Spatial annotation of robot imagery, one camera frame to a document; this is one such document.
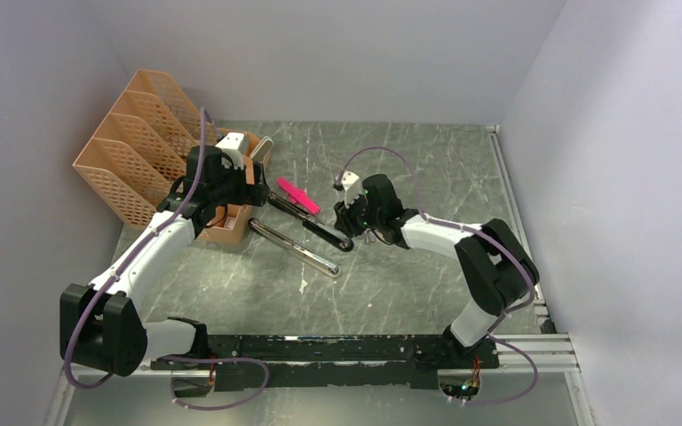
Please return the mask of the brown cardboard staple tray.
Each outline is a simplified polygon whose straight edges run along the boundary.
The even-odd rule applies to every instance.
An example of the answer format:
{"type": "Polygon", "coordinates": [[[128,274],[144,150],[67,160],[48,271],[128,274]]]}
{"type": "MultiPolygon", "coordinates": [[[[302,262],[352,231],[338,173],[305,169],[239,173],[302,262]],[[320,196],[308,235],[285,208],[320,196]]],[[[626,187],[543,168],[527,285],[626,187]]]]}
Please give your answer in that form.
{"type": "Polygon", "coordinates": [[[363,240],[365,244],[373,244],[377,241],[377,238],[372,232],[365,232],[363,234],[363,240]]]}

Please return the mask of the beige black stapler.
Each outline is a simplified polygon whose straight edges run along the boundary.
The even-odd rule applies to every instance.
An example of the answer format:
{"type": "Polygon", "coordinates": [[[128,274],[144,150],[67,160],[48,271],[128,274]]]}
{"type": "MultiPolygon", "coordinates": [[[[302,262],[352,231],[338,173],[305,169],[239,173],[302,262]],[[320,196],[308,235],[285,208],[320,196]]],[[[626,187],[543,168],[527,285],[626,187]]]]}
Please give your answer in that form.
{"type": "Polygon", "coordinates": [[[331,278],[337,278],[341,275],[342,271],[337,263],[312,252],[310,249],[305,248],[301,244],[293,241],[290,237],[284,235],[283,233],[264,225],[257,218],[251,218],[248,221],[248,226],[251,231],[266,238],[276,246],[286,249],[292,256],[298,258],[304,264],[311,266],[316,271],[321,272],[331,278]]]}

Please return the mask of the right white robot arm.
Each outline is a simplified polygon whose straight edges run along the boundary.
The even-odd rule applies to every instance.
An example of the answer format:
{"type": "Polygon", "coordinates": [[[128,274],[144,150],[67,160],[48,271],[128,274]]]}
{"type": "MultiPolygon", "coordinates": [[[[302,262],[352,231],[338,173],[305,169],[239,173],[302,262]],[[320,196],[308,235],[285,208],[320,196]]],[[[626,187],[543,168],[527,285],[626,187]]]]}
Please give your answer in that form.
{"type": "Polygon", "coordinates": [[[361,178],[346,171],[334,187],[343,195],[334,206],[334,226],[346,236],[371,231],[385,243],[460,264],[470,298],[444,333],[444,357],[453,367],[466,367],[476,358],[477,343],[540,279],[533,260],[501,219],[458,224],[406,209],[384,174],[361,178]]]}

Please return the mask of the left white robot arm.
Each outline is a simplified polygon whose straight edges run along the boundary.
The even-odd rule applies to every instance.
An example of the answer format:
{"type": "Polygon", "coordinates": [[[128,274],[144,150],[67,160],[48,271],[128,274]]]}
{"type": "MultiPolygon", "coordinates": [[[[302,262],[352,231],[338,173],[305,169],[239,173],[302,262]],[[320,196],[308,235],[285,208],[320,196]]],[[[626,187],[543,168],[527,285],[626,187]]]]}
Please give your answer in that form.
{"type": "Polygon", "coordinates": [[[163,267],[200,236],[218,208],[261,207],[268,191],[262,154],[248,156],[224,143],[193,147],[185,173],[170,185],[145,231],[89,284],[71,284],[61,294],[59,352],[68,381],[89,386],[75,377],[75,365],[106,379],[169,357],[190,369],[205,365],[210,344],[203,323],[180,317],[145,323],[138,307],[163,267]]]}

